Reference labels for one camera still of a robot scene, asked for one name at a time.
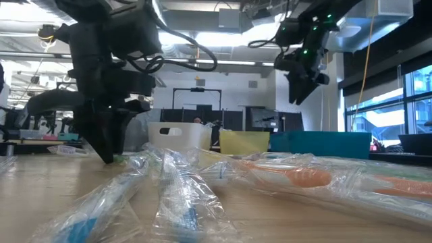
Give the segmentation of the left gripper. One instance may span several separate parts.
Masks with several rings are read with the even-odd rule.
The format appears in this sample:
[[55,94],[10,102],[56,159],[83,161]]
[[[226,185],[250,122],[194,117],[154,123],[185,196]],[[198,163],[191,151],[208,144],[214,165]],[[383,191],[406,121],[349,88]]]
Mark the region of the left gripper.
[[124,61],[114,62],[103,29],[98,24],[77,23],[67,28],[73,69],[78,91],[96,109],[116,109],[111,134],[112,115],[105,111],[79,108],[74,111],[74,127],[106,163],[113,154],[122,154],[126,129],[131,119],[151,110],[147,101],[126,99],[131,94],[149,95],[155,79],[136,71],[125,70]]

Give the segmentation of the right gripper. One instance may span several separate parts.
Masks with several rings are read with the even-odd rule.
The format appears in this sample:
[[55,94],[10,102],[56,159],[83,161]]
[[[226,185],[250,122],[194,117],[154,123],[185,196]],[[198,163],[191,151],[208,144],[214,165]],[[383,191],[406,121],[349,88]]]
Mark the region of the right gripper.
[[305,99],[319,86],[329,84],[329,76],[322,74],[319,65],[327,49],[323,47],[316,51],[296,49],[279,54],[275,59],[275,69],[286,71],[289,82],[289,102],[301,105]]

